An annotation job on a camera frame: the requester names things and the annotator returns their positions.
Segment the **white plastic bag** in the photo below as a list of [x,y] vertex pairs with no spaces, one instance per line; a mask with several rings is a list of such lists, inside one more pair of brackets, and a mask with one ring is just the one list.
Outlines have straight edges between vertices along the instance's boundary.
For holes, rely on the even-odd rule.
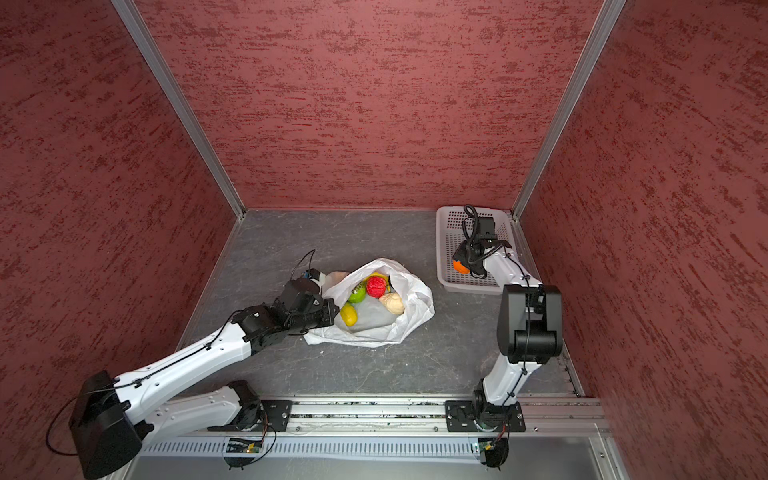
[[402,264],[387,258],[372,260],[352,272],[335,271],[326,275],[321,288],[324,299],[333,299],[340,308],[348,302],[351,291],[374,272],[390,277],[389,292],[398,293],[405,304],[405,312],[392,315],[379,299],[366,295],[359,304],[353,305],[358,314],[355,326],[347,327],[340,311],[335,324],[327,328],[313,329],[304,335],[309,345],[332,343],[354,347],[378,348],[402,343],[414,330],[425,324],[435,314],[432,290]]

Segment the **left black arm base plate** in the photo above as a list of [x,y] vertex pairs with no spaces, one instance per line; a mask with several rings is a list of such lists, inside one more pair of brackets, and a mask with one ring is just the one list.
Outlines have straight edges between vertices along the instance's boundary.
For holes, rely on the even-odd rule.
[[287,430],[294,403],[290,400],[261,400],[243,407],[235,418],[222,426],[211,426],[211,432],[261,432],[274,429],[281,433]]

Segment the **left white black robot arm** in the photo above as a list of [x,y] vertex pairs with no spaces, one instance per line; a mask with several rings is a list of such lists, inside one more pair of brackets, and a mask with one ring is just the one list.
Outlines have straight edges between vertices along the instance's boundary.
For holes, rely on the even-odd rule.
[[289,280],[272,303],[233,312],[214,333],[182,350],[116,377],[102,370],[87,378],[69,420],[84,477],[106,477],[146,446],[205,428],[266,434],[268,414],[244,380],[180,394],[290,335],[331,326],[339,309],[323,297],[325,282],[325,274],[310,269]]

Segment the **orange toy fruit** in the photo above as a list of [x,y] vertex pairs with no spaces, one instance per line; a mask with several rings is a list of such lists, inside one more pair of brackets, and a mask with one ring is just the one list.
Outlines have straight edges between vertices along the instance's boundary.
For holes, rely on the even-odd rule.
[[454,261],[452,262],[452,265],[453,265],[453,268],[454,268],[454,270],[455,270],[456,272],[460,273],[460,274],[469,274],[469,273],[470,273],[470,269],[469,269],[469,268],[467,268],[467,267],[466,267],[466,266],[465,266],[463,263],[461,263],[460,261],[454,260]]

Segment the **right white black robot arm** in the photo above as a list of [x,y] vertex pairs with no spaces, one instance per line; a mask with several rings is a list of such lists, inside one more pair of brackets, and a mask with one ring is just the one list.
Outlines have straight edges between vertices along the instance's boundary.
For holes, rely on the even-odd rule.
[[532,276],[506,241],[464,240],[453,263],[473,277],[492,276],[500,288],[499,356],[479,383],[473,408],[479,429],[501,429],[518,417],[518,394],[531,374],[562,351],[561,294]]

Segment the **white perforated plastic basket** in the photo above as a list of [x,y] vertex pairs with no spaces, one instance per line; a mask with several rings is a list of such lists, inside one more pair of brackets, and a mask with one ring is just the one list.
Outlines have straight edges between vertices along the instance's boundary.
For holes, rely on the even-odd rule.
[[471,205],[437,210],[437,278],[452,293],[498,295],[508,284],[534,287],[523,267],[510,219]]

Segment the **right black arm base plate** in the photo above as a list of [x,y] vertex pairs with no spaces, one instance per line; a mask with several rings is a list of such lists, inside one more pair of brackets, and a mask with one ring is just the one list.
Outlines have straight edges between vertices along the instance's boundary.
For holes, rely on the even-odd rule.
[[521,405],[497,406],[473,401],[446,401],[449,432],[521,433],[526,431]]

